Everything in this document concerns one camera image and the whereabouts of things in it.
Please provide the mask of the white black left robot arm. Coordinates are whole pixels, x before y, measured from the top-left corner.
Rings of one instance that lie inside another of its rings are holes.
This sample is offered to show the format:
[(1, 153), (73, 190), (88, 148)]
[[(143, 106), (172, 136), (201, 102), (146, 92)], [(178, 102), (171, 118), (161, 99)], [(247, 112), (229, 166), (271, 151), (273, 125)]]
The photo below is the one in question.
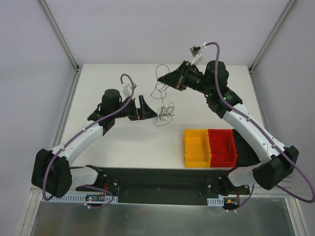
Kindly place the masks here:
[(93, 165), (73, 169), (77, 157), (93, 142), (104, 136), (118, 118), (131, 121), (156, 118), (157, 113), (139, 96), (140, 106), (130, 96), (122, 99), (116, 89), (107, 89), (102, 101), (87, 118), (78, 133), (51, 150), (41, 149), (35, 157), (31, 183), (52, 197), (60, 198), (69, 189), (87, 185), (99, 191), (105, 183), (104, 171)]

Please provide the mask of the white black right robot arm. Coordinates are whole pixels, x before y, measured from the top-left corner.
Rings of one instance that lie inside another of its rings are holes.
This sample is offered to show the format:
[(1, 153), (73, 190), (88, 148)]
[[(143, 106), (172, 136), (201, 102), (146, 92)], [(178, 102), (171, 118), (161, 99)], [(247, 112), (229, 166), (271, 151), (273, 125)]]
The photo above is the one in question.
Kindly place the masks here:
[(222, 94), (219, 97), (215, 65), (210, 61), (205, 72), (200, 72), (195, 65), (184, 61), (176, 70), (159, 77), (158, 81), (180, 91), (190, 88), (204, 94), (208, 107), (229, 123), (258, 156), (260, 163), (238, 167), (228, 174), (228, 178), (221, 182), (225, 193), (233, 194), (239, 186), (246, 184), (258, 184), (271, 190), (293, 172), (294, 167), (288, 160), (296, 162), (299, 151), (295, 146), (285, 146), (264, 128), (253, 124), (254, 119), (242, 99), (227, 87), (229, 73), (222, 61), (218, 63), (218, 83)]

